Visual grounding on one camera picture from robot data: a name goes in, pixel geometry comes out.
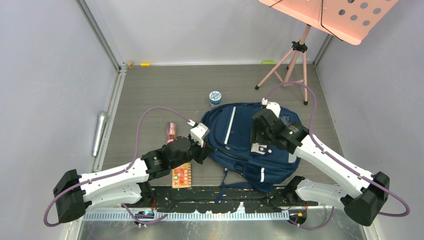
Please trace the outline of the blue white round jar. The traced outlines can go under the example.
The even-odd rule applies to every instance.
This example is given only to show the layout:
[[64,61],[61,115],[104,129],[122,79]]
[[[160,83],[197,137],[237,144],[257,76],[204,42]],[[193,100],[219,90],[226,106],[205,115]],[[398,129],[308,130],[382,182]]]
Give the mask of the blue white round jar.
[[209,105],[212,109],[218,107],[221,102],[222,94],[219,91],[214,90],[209,93]]

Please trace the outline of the navy blue backpack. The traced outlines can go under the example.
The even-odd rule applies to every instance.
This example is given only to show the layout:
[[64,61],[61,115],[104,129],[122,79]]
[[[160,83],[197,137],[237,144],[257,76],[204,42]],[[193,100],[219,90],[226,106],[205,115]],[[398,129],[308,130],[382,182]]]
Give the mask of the navy blue backpack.
[[224,175],[234,172],[245,181],[222,182],[215,199],[219,203],[227,188],[254,189],[269,193],[275,184],[290,177],[301,159],[272,145],[251,143],[253,116],[261,109],[259,102],[229,103],[207,111],[201,123],[209,128],[207,143],[214,151],[209,157],[224,168]]

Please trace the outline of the pink highlighter marker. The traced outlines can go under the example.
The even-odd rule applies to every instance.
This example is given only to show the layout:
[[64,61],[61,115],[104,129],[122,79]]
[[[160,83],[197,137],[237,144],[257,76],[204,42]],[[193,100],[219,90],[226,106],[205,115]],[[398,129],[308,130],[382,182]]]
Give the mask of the pink highlighter marker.
[[167,143],[171,143],[176,139],[177,137],[176,133],[177,133],[176,124],[174,122],[169,122],[167,124],[167,137],[168,137]]

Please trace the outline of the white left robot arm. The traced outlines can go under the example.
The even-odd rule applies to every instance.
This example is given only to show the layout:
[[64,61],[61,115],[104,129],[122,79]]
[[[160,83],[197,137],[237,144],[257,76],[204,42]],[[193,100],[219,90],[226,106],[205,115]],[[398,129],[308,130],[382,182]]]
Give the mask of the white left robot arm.
[[167,176],[192,160],[202,164],[214,150],[205,142],[179,136],[129,164],[85,174],[68,170],[53,189],[58,223],[69,223],[87,211],[113,205],[138,203],[148,207],[154,199],[149,181]]

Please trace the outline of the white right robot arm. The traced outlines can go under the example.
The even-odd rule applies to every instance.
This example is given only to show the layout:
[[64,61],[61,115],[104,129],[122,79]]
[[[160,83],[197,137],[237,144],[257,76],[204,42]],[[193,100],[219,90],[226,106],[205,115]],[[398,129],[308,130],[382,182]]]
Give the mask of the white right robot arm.
[[296,177],[285,192],[291,205],[302,201],[319,202],[342,209],[354,222],[369,227],[388,200],[390,178],[379,171],[371,173],[349,162],[310,134],[300,123],[284,124],[267,108],[252,117],[251,141],[275,146],[311,163],[338,186]]

